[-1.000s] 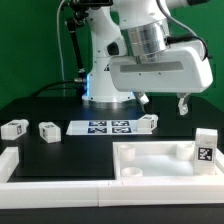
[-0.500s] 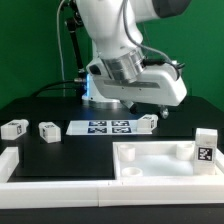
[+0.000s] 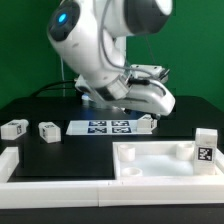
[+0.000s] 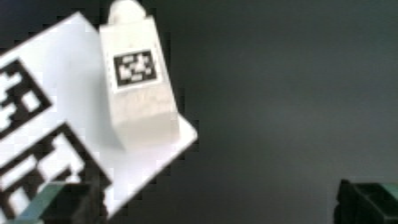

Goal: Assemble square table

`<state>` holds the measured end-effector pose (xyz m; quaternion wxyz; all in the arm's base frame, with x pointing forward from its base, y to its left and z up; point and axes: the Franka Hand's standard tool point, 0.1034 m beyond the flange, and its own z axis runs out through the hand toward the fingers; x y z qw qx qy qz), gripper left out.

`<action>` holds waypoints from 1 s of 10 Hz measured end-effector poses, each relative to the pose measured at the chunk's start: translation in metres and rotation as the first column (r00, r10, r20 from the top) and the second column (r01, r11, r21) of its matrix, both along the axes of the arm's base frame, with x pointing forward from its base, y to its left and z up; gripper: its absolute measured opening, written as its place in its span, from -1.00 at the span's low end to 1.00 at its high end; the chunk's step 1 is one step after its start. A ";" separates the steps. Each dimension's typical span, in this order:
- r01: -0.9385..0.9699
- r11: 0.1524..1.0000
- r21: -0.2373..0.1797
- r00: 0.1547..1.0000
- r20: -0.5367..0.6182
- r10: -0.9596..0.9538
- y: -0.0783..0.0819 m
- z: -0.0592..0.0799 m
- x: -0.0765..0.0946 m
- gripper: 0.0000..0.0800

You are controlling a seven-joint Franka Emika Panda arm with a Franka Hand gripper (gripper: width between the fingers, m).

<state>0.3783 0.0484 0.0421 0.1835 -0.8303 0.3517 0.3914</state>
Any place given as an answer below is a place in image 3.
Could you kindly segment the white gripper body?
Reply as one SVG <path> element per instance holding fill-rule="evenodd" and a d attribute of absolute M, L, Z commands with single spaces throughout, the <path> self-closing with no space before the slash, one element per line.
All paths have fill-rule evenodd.
<path fill-rule="evenodd" d="M 79 78 L 75 87 L 103 106 L 114 106 L 133 111 L 167 116 L 175 105 L 175 98 L 159 81 L 150 79 L 131 79 L 130 89 L 124 98 L 116 99 L 121 87 L 114 87 L 114 95 L 108 89 L 99 94 L 83 78 Z"/>

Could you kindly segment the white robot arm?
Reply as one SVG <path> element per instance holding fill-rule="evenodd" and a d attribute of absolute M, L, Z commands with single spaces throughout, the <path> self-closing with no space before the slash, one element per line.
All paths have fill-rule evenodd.
<path fill-rule="evenodd" d="M 119 37 L 154 34 L 172 13 L 172 0 L 62 0 L 47 36 L 79 77 L 76 88 L 95 102 L 167 116 L 175 99 L 157 75 L 127 63 Z"/>

